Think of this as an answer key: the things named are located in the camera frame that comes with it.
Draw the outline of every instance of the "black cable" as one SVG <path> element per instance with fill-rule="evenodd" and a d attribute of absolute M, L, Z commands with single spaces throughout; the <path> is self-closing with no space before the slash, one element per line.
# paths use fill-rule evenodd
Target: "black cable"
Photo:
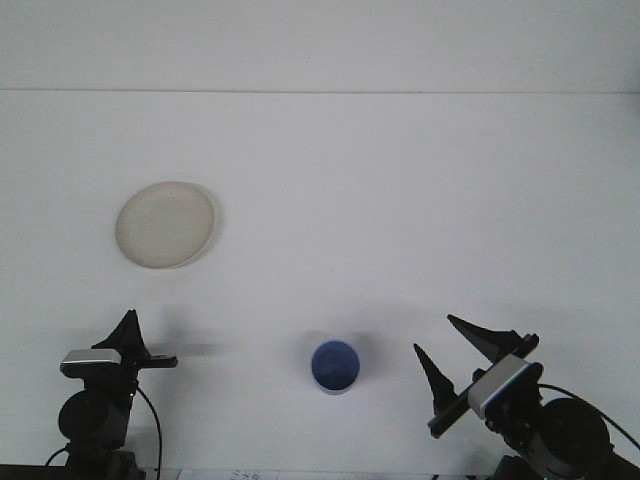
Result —
<path fill-rule="evenodd" d="M 47 463 L 44 464 L 45 467 L 48 467 L 49 464 L 53 461 L 54 458 L 56 458 L 58 455 L 60 455 L 62 452 L 66 452 L 67 451 L 67 447 L 61 448 L 60 450 L 58 450 L 57 452 L 55 452 L 53 455 L 51 455 L 49 457 L 49 460 L 47 460 Z"/>
<path fill-rule="evenodd" d="M 140 389 L 140 387 L 136 387 L 136 390 L 142 398 L 145 399 L 147 405 L 151 409 L 151 413 L 153 413 L 153 418 L 156 420 L 156 427 L 158 427 L 158 468 L 156 468 L 156 480 L 160 480 L 160 469 L 162 468 L 162 429 L 160 428 L 160 419 L 158 418 L 158 414 L 156 413 L 156 409 L 153 408 L 153 404 L 149 397 L 147 397 L 144 392 Z"/>
<path fill-rule="evenodd" d="M 555 385 L 547 385 L 546 383 L 539 383 L 538 387 L 540 388 L 547 388 L 549 390 L 555 390 L 556 392 L 560 392 L 560 393 L 564 393 L 565 395 L 571 397 L 571 398 L 575 398 L 576 400 L 579 400 L 581 402 L 586 403 L 587 405 L 589 405 L 591 408 L 593 408 L 596 412 L 598 412 L 600 414 L 600 416 L 602 418 L 604 418 L 607 422 L 609 422 L 613 427 L 615 427 L 621 434 L 623 434 L 625 437 L 627 437 L 627 440 L 629 440 L 631 443 L 633 443 L 635 445 L 635 447 L 640 450 L 640 444 L 638 444 L 638 441 L 636 439 L 634 439 L 631 435 L 629 435 L 620 425 L 618 425 L 616 422 L 614 422 L 611 418 L 609 418 L 607 415 L 605 415 L 602 411 L 600 411 L 598 408 L 596 408 L 595 406 L 591 405 L 589 402 L 587 402 L 585 399 L 580 398 L 578 395 L 576 395 L 575 393 L 571 393 L 568 390 L 565 390 L 564 388 L 560 388 L 560 387 L 556 387 Z"/>

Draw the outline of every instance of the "white plate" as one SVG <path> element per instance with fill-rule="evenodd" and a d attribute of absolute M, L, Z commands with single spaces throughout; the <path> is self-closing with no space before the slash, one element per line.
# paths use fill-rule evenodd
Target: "white plate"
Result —
<path fill-rule="evenodd" d="M 122 208 L 116 241 L 138 265 L 179 267 L 206 246 L 213 221 L 213 205 L 197 185 L 158 183 L 136 193 Z"/>

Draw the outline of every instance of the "blue cup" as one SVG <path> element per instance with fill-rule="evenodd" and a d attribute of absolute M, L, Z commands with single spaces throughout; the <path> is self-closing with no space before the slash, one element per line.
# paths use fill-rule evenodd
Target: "blue cup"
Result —
<path fill-rule="evenodd" d="M 327 393 L 337 394 L 349 388 L 360 372 L 358 354 L 340 340 L 321 344 L 311 359 L 311 373 Z"/>

